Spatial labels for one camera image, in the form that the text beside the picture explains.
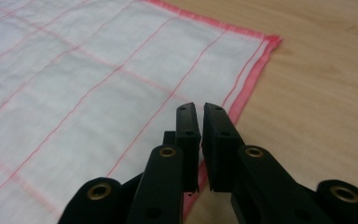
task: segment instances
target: cloth edge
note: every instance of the cloth edge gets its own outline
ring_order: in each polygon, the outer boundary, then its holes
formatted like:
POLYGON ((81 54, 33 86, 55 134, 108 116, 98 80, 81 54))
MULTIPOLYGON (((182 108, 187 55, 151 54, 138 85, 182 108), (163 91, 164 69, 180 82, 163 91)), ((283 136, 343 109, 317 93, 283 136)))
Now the cloth edge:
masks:
POLYGON ((177 13, 181 17, 185 17, 185 18, 191 19, 193 21, 199 21, 199 22, 202 22, 202 23, 205 23, 208 25, 212 25, 213 27, 231 31, 233 33, 256 37, 256 38, 265 38, 266 37, 266 35, 261 32, 247 29, 247 28, 240 27, 240 26, 236 26, 236 25, 229 24, 226 22, 218 21, 218 20, 212 19, 210 17, 201 16, 194 12, 190 12, 185 9, 181 9, 179 7, 170 5, 170 4, 162 2, 160 0, 141 0, 141 1, 149 3, 149 4, 157 6, 157 7, 162 7, 166 10, 169 10, 170 12, 177 13))
POLYGON ((241 115, 241 111, 248 103, 249 98, 255 88, 255 84, 261 75, 262 70, 269 61, 270 53, 282 43, 282 39, 277 35, 269 35, 266 37, 266 39, 269 41, 269 43, 264 49, 263 55, 252 68, 249 76, 245 80, 240 94, 237 96, 237 98, 234 100, 234 103, 228 110, 228 116, 234 124, 237 124, 241 115))

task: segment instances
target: wooden table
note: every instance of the wooden table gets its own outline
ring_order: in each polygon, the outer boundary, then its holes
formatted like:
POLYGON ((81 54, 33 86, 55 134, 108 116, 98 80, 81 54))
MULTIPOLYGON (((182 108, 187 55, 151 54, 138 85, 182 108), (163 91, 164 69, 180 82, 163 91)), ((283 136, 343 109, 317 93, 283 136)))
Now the wooden table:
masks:
MULTIPOLYGON (((165 0, 283 38, 237 123, 292 177, 358 187, 358 1, 165 0)), ((200 194, 186 223, 237 223, 229 194, 200 194)))

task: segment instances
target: black plastic part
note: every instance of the black plastic part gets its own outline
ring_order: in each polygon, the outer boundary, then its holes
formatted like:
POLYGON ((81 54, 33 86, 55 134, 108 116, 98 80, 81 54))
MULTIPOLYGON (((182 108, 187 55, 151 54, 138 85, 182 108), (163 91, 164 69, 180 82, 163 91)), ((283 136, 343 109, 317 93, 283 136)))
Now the black plastic part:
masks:
POLYGON ((126 223, 182 223, 182 165, 181 148, 163 145, 153 149, 126 223))
POLYGON ((319 205, 336 223, 358 223, 358 188, 340 180, 325 180, 316 190, 319 205))
POLYGON ((184 192, 199 191, 200 139, 200 128, 195 105, 190 103, 179 106, 176 109, 175 144, 184 152, 184 192))
POLYGON ((245 199, 260 213, 260 223, 332 223, 310 193, 264 148, 241 147, 238 155, 239 183, 247 191, 245 199))
POLYGON ((240 224, 259 224, 260 212, 251 195, 243 186, 243 184, 235 185, 231 193, 231 204, 235 216, 240 224))
POLYGON ((211 189, 231 192, 237 171, 237 150, 245 145, 225 109, 206 103, 204 106, 202 153, 211 189))
POLYGON ((162 145, 175 145, 175 142, 176 142, 176 132, 166 131, 164 133, 164 139, 162 140, 162 145))
POLYGON ((87 182, 67 204, 59 224, 123 223, 125 217, 119 212, 122 206, 120 193, 121 186, 116 180, 100 177, 87 182), (105 197, 92 200, 88 196, 93 187, 97 187, 94 188, 95 195, 108 192, 106 186, 110 188, 110 193, 105 197))
POLYGON ((125 223, 142 176, 143 174, 139 174, 121 186, 120 207, 117 210, 119 213, 119 218, 115 219, 115 223, 125 223))

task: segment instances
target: red stripe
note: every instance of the red stripe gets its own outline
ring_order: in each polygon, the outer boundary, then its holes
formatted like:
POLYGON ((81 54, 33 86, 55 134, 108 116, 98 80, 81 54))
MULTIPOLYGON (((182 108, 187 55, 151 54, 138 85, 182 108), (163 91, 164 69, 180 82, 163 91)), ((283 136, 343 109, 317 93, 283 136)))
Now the red stripe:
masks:
MULTIPOLYGON (((12 171, 0 161, 0 171, 4 174, 10 175, 12 171)), ((35 198, 40 204, 42 204, 53 216, 57 219, 61 216, 61 211, 56 208, 49 200, 42 194, 34 190, 27 182, 25 182, 20 176, 16 175, 15 180, 25 189, 33 198, 35 198)))
MULTIPOLYGON (((118 14, 120 14, 125 8, 127 8, 127 7, 128 7, 130 4, 132 4, 132 3, 133 3, 133 2, 127 4, 125 7, 123 7, 113 18, 115 18, 118 14)), ((97 61, 97 62, 101 62, 101 61, 102 61, 102 59, 99 59, 98 57, 96 57, 96 56, 94 56, 93 54, 87 52, 86 50, 80 49, 80 48, 81 48, 80 45, 84 44, 84 43, 85 43, 88 39, 90 39, 93 35, 95 35, 96 33, 98 33, 98 31, 100 31, 109 21, 103 23, 103 24, 99 27, 99 29, 95 30, 85 41, 83 41, 83 42, 80 43, 79 45, 75 45, 75 44, 71 43, 70 41, 68 41, 68 40, 66 40, 66 39, 64 39, 64 38, 62 38, 62 37, 60 37, 59 35, 56 35, 56 34, 54 34, 53 32, 50 32, 50 31, 48 31, 48 30, 45 30, 43 27, 38 27, 38 26, 36 26, 35 24, 33 24, 33 23, 31 23, 31 22, 29 22, 29 21, 27 21, 27 20, 25 20, 25 19, 22 19, 22 18, 20 18, 20 20, 24 20, 25 22, 27 22, 28 24, 32 25, 33 27, 36 27, 36 28, 37 28, 38 30, 40 30, 40 31, 43 31, 43 32, 46 32, 46 33, 48 33, 48 34, 50 34, 50 35, 55 36, 56 38, 60 39, 62 42, 66 43, 67 45, 69 45, 69 46, 72 47, 71 49, 69 49, 69 50, 65 51, 64 53, 61 53, 60 55, 58 55, 57 57, 55 57, 55 58, 54 58, 52 61, 50 61, 45 67, 43 67, 42 70, 40 70, 39 72, 37 72, 37 74, 40 73, 41 71, 43 71, 44 69, 46 69, 49 65, 51 65, 52 63, 54 63, 57 59, 61 58, 63 55, 68 54, 69 52, 71 52, 71 51, 73 51, 73 50, 75 50, 75 49, 78 49, 78 50, 82 51, 83 53, 87 53, 87 55, 88 55, 91 59, 94 59, 94 60, 97 61)), ((7 52, 13 50, 16 46, 13 46, 11 49, 7 50, 7 51, 5 52, 5 54, 6 54, 7 52)), ((111 67, 113 67, 113 68, 117 68, 117 66, 115 66, 115 65, 109 64, 109 66, 111 66, 111 67)), ((26 82, 24 82, 23 84, 21 84, 13 93, 11 93, 10 96, 9 96, 2 104, 0 104, 0 110, 1 110, 5 105, 7 105, 7 103, 9 103, 9 101, 11 101, 11 99, 13 99, 14 96, 17 95, 26 85, 28 85, 28 84, 34 79, 34 76, 35 76, 35 75, 33 75, 30 79, 28 79, 26 82)))
POLYGON ((260 33, 260 32, 254 31, 254 30, 250 30, 250 29, 246 29, 246 28, 243 28, 240 26, 228 24, 225 22, 217 21, 217 20, 214 20, 209 17, 200 16, 193 12, 183 10, 179 7, 169 5, 169 4, 159 1, 159 0, 143 0, 143 2, 150 3, 157 7, 165 8, 173 13, 180 15, 181 17, 191 19, 192 21, 200 21, 200 22, 203 22, 208 25, 212 25, 212 26, 220 28, 220 29, 228 30, 230 32, 234 32, 234 33, 246 35, 246 36, 252 36, 252 37, 256 37, 256 38, 264 38, 265 37, 265 35, 263 33, 260 33))
POLYGON ((102 81, 100 81, 100 82, 97 83, 94 87, 92 87, 90 90, 88 90, 88 91, 86 92, 86 94, 83 95, 83 96, 80 98, 80 100, 77 102, 77 104, 75 105, 75 107, 74 107, 71 111, 69 111, 69 113, 68 113, 68 114, 60 121, 60 123, 48 134, 48 136, 39 144, 39 146, 25 159, 25 161, 22 162, 22 164, 21 164, 19 167, 17 167, 17 169, 10 175, 10 177, 9 177, 3 184, 0 185, 0 189, 1 189, 10 179, 12 179, 12 178, 14 177, 14 175, 25 165, 26 162, 28 162, 28 161, 34 156, 35 153, 37 153, 37 152, 42 148, 43 145, 46 144, 46 142, 49 140, 49 138, 50 138, 53 134, 55 134, 58 129, 60 129, 60 127, 63 125, 63 123, 78 109, 78 107, 84 102, 84 100, 90 95, 90 93, 91 93, 92 91, 98 89, 101 85, 103 85, 106 80, 108 80, 116 71, 118 71, 128 60, 130 60, 131 57, 132 57, 136 52, 138 52, 138 50, 139 50, 140 48, 142 48, 142 47, 145 45, 145 43, 148 42, 148 41, 151 39, 152 36, 156 35, 156 33, 158 33, 158 32, 161 30, 161 28, 162 28, 165 24, 167 24, 168 21, 170 21, 170 20, 172 20, 172 19, 173 19, 173 18, 170 18, 170 19, 166 20, 163 24, 161 24, 161 26, 156 30, 156 32, 153 33, 151 36, 149 36, 149 37, 146 39, 146 41, 145 41, 141 46, 139 46, 138 49, 136 49, 136 50, 133 52, 133 54, 132 54, 121 66, 119 66, 118 68, 116 68, 115 70, 113 70, 106 78, 104 78, 102 81))
POLYGON ((255 57, 255 55, 257 54, 257 52, 260 50, 261 46, 263 45, 264 40, 260 42, 260 44, 258 45, 256 51, 253 53, 252 57, 246 62, 246 64, 243 66, 243 68, 241 69, 241 71, 238 73, 237 75, 237 79, 235 80, 235 84, 234 86, 231 88, 231 91, 228 93, 228 95, 226 96, 226 99, 223 101, 222 106, 225 106, 228 98, 231 96, 232 92, 234 92, 234 90, 237 88, 239 82, 240 82, 240 78, 243 74, 243 71, 245 71, 246 67, 248 66, 249 62, 255 57))
MULTIPOLYGON (((81 2, 81 3, 79 3, 78 5, 74 6, 74 7, 71 7, 71 8, 66 9, 66 10, 65 10, 64 12, 62 12, 60 15, 58 15, 57 17, 55 17, 53 20, 49 21, 48 23, 44 24, 43 26, 46 26, 46 25, 52 23, 53 21, 56 21, 59 17, 61 17, 61 16, 64 15, 65 13, 67 13, 69 10, 72 10, 72 9, 74 9, 74 8, 76 8, 76 7, 79 7, 80 5, 86 3, 87 1, 88 1, 88 0, 85 0, 85 1, 83 1, 83 2, 81 2)), ((11 12, 9 12, 9 11, 7 11, 7 10, 1 8, 1 7, 0 7, 0 11, 3 11, 3 12, 6 13, 7 15, 10 15, 10 16, 12 16, 12 17, 14 17, 14 18, 17 18, 17 19, 21 20, 21 21, 25 21, 26 23, 31 24, 33 27, 36 27, 36 30, 34 30, 34 31, 32 31, 31 33, 25 35, 17 44, 13 45, 11 48, 9 48, 8 50, 6 50, 6 51, 4 51, 3 53, 1 53, 1 54, 0 54, 0 59, 2 59, 5 55, 7 55, 9 52, 11 52, 13 49, 15 49, 18 45, 20 45, 22 42, 24 42, 24 40, 27 39, 28 36, 30 36, 30 35, 36 33, 37 31, 40 31, 43 26, 36 26, 36 25, 32 24, 31 22, 28 22, 26 19, 21 18, 21 17, 18 17, 18 16, 15 16, 15 15, 12 14, 11 12)))
POLYGON ((197 58, 197 60, 193 63, 193 65, 190 67, 190 69, 187 71, 187 73, 182 77, 182 79, 179 81, 179 83, 176 85, 175 89, 173 89, 173 91, 171 92, 171 94, 168 96, 168 98, 164 101, 164 103, 161 105, 161 107, 158 109, 158 111, 152 116, 152 118, 150 118, 150 120, 146 123, 146 125, 143 127, 143 129, 135 136, 135 138, 133 139, 133 141, 130 143, 130 145, 126 148, 126 150, 124 150, 124 152, 121 154, 120 158, 117 160, 117 162, 115 163, 115 165, 113 166, 113 168, 109 171, 109 173, 107 174, 106 177, 110 176, 115 169, 117 168, 118 164, 121 162, 121 160, 124 158, 124 156, 127 154, 127 152, 132 148, 132 146, 135 144, 135 142, 138 140, 139 136, 142 135, 142 133, 145 131, 145 129, 147 128, 147 126, 151 123, 151 121, 157 116, 157 114, 159 113, 159 111, 162 109, 162 107, 164 107, 167 102, 171 99, 171 97, 173 96, 173 94, 176 92, 176 90, 179 88, 180 85, 182 85, 183 81, 185 80, 185 78, 188 76, 188 74, 190 74, 190 72, 195 68, 195 66, 198 64, 198 62, 200 61, 201 56, 203 55, 203 53, 212 45, 214 44, 225 32, 221 33, 220 36, 218 36, 213 42, 211 42, 199 55, 199 57, 197 58))
POLYGON ((63 53, 57 55, 52 61, 50 61, 47 65, 45 65, 40 71, 38 71, 35 75, 33 75, 31 78, 29 78, 27 81, 25 81, 24 83, 22 83, 15 91, 13 91, 10 96, 2 103, 0 104, 0 110, 2 110, 5 105, 7 105, 20 91, 22 91, 25 86, 27 86, 29 83, 32 82, 32 80, 34 80, 35 76, 39 73, 41 73, 43 70, 45 70, 48 66, 50 66, 52 63, 56 62, 58 59, 60 59, 63 55, 69 53, 70 51, 72 51, 74 49, 69 49, 67 51, 64 51, 63 53))
POLYGON ((269 43, 264 49, 263 55, 258 59, 257 63, 253 66, 250 74, 246 78, 246 81, 243 85, 240 94, 237 96, 234 103, 231 105, 231 108, 228 110, 228 115, 233 123, 237 123, 238 119, 240 118, 241 111, 246 106, 252 94, 252 91, 255 87, 255 83, 257 82, 258 77, 261 74, 261 71, 269 61, 270 53, 274 49, 276 49, 282 42, 282 40, 277 36, 271 36, 268 39, 268 41, 269 43))
POLYGON ((11 14, 11 13, 13 13, 13 12, 15 12, 15 11, 17 11, 17 10, 20 10, 20 9, 22 9, 22 8, 24 8, 24 7, 26 7, 26 6, 28 6, 28 5, 29 5, 30 3, 32 3, 33 1, 34 1, 34 0, 31 0, 31 1, 27 2, 27 3, 25 3, 24 5, 22 5, 21 7, 18 7, 18 8, 16 8, 16 9, 11 10, 11 11, 8 11, 5 15, 3 15, 3 16, 0 17, 0 20, 2 20, 2 19, 5 18, 5 17, 8 17, 9 14, 11 14))
MULTIPOLYGON (((100 57, 88 52, 85 49, 82 49, 80 46, 79 46, 79 48, 77 48, 77 50, 81 51, 82 53, 84 53, 90 59, 96 61, 97 63, 101 63, 101 64, 104 64, 106 66, 112 67, 112 68, 118 67, 118 65, 112 64, 112 63, 108 62, 107 60, 102 59, 102 58, 100 58, 100 57)), ((158 89, 160 91, 171 92, 171 90, 169 90, 168 88, 166 88, 164 86, 161 86, 158 83, 155 83, 155 82, 153 82, 153 81, 151 81, 149 79, 146 79, 146 78, 144 78, 144 77, 142 77, 142 76, 140 76, 138 74, 135 74, 134 72, 124 68, 124 66, 121 67, 120 70, 122 72, 124 72, 125 74, 129 75, 130 77, 133 77, 134 79, 136 79, 136 80, 138 80, 140 82, 143 82, 144 84, 146 84, 146 85, 148 85, 148 86, 150 86, 152 88, 158 89)), ((180 95, 180 94, 174 94, 173 97, 178 99, 178 100, 180 100, 180 101, 183 101, 183 102, 190 102, 189 99, 187 99, 185 96, 180 95)), ((197 108, 203 108, 203 105, 196 105, 196 107, 197 108)))

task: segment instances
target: white towel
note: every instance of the white towel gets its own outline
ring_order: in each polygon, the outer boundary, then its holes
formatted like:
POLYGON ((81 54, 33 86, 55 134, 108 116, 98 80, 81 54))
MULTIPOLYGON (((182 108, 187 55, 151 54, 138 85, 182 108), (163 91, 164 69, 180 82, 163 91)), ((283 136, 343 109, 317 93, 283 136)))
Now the white towel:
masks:
POLYGON ((179 105, 236 121, 280 42, 155 0, 0 0, 0 223, 56 223, 85 182, 140 174, 179 105))

